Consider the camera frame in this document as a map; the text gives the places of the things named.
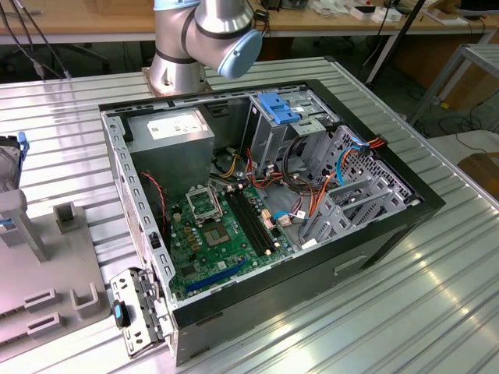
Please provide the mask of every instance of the metal workbench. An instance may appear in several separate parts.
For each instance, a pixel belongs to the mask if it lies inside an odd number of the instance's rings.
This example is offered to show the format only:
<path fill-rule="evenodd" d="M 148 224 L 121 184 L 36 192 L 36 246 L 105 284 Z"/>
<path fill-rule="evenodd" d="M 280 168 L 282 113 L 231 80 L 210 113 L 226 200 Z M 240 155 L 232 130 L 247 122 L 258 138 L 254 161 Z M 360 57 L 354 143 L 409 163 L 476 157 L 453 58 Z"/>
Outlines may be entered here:
<path fill-rule="evenodd" d="M 166 347 L 130 361 L 110 316 L 1 364 L 0 372 L 497 372 L 494 200 L 335 62 L 264 62 L 238 81 L 207 74 L 217 90 L 320 79 L 447 205 L 381 263 L 181 368 Z M 104 281 L 138 265 L 97 105 L 150 97 L 142 74 L 4 85 L 0 95 L 1 131 L 22 129 L 31 140 L 22 177 L 29 215 L 74 201 L 85 207 Z"/>
<path fill-rule="evenodd" d="M 408 118 L 408 122 L 411 125 L 414 125 L 421 118 L 437 94 L 437 91 L 445 84 L 460 64 L 462 66 L 459 70 L 463 68 L 467 69 L 471 64 L 475 64 L 499 79 L 499 44 L 463 44 L 459 46 L 419 102 L 414 114 Z M 449 81 L 449 84 L 453 83 L 455 85 L 461 77 L 462 74 L 457 72 L 451 79 L 453 82 Z"/>

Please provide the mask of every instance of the side panel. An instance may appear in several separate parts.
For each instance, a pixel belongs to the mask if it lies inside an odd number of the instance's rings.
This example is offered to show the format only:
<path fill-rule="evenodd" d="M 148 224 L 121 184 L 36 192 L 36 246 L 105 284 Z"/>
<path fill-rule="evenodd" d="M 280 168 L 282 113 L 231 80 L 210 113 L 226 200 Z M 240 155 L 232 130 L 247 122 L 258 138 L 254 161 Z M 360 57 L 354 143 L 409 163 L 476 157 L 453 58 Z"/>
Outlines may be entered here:
<path fill-rule="evenodd" d="M 177 365 L 253 329 L 279 313 L 334 287 L 361 271 L 395 230 L 276 284 L 252 297 L 179 330 Z"/>

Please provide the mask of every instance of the white label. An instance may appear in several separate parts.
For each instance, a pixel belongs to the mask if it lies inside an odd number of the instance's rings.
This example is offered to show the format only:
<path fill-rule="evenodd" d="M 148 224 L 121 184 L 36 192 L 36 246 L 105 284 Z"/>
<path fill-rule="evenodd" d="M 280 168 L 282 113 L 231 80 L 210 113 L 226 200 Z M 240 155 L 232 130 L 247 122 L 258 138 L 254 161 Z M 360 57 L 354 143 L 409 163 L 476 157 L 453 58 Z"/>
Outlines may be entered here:
<path fill-rule="evenodd" d="M 203 126 L 194 115 L 180 115 L 178 117 L 157 119 L 150 121 L 147 124 L 147 128 L 153 139 L 163 139 L 170 136 L 203 131 Z"/>
<path fill-rule="evenodd" d="M 302 249 L 307 249 L 307 248 L 313 247 L 316 244 L 317 244 L 317 240 L 310 239 L 307 243 L 305 243 L 304 245 L 302 245 Z"/>

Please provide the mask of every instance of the motherboard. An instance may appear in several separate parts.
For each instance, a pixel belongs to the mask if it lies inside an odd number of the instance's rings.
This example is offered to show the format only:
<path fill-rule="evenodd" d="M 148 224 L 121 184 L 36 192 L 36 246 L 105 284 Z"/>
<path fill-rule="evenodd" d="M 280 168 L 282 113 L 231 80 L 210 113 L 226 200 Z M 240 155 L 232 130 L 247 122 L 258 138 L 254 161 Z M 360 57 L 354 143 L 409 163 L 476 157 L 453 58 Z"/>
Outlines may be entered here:
<path fill-rule="evenodd" d="M 216 214 L 218 207 L 221 215 Z M 281 229 L 264 224 L 265 209 L 251 185 L 229 192 L 194 190 L 168 206 L 173 217 L 170 257 L 176 268 L 170 288 L 178 300 L 283 260 L 292 252 Z M 214 212 L 214 218 L 200 222 L 199 217 L 209 212 Z"/>

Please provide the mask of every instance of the red cable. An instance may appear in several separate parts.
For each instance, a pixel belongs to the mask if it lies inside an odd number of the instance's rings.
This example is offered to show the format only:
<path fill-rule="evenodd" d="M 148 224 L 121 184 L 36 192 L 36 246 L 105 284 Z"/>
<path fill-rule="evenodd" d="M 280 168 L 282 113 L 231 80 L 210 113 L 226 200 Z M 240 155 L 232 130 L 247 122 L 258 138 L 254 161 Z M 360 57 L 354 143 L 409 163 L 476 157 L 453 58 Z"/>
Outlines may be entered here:
<path fill-rule="evenodd" d="M 163 207 L 163 235 L 166 235 L 166 204 L 165 204 L 165 198 L 163 197 L 163 187 L 161 187 L 161 185 L 156 182 L 156 179 L 151 177 L 148 173 L 144 173 L 143 171 L 141 171 L 140 173 L 144 177 L 149 178 L 149 180 L 153 182 L 154 185 L 156 185 L 159 197 L 161 198 L 161 206 Z"/>

